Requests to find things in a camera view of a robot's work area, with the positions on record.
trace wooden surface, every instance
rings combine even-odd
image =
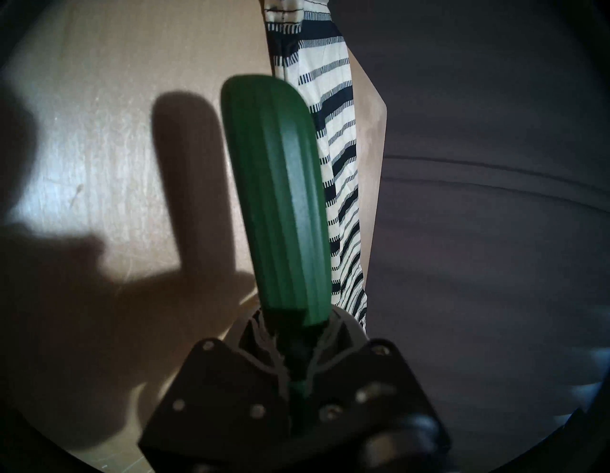
[[[385,106],[352,71],[366,274]],[[218,120],[243,73],[270,74],[256,0],[57,2],[2,74],[3,388],[103,471],[150,470],[163,387],[256,306]]]

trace white fabric with black stripes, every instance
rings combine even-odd
[[[316,129],[331,246],[332,303],[366,327],[354,93],[348,50],[327,4],[266,0],[267,42],[275,76],[300,92]]]

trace screw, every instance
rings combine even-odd
[[[364,404],[371,399],[384,395],[394,395],[396,393],[396,387],[386,383],[380,383],[379,381],[373,381],[356,391],[356,402],[358,404]]]
[[[373,353],[375,355],[387,356],[390,354],[390,349],[388,347],[386,347],[385,345],[375,345],[371,349],[373,350]]]
[[[252,407],[250,408],[250,417],[253,419],[262,419],[265,417],[266,412],[267,410],[263,404],[252,404]]]
[[[210,473],[214,470],[216,469],[213,466],[203,463],[198,463],[193,467],[193,473]]]
[[[318,415],[322,422],[333,421],[343,413],[343,408],[338,404],[326,404],[320,408]]]
[[[176,399],[171,405],[172,409],[174,409],[176,412],[182,411],[185,406],[186,403],[184,402],[184,399]]]

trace striped fabric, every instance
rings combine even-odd
[[[331,243],[332,303],[366,327],[360,266],[356,120],[350,60],[328,0],[266,0],[276,77],[292,84],[314,121]]]

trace dark gray surface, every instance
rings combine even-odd
[[[368,333],[488,471],[608,366],[610,94],[539,1],[330,6],[388,108]]]

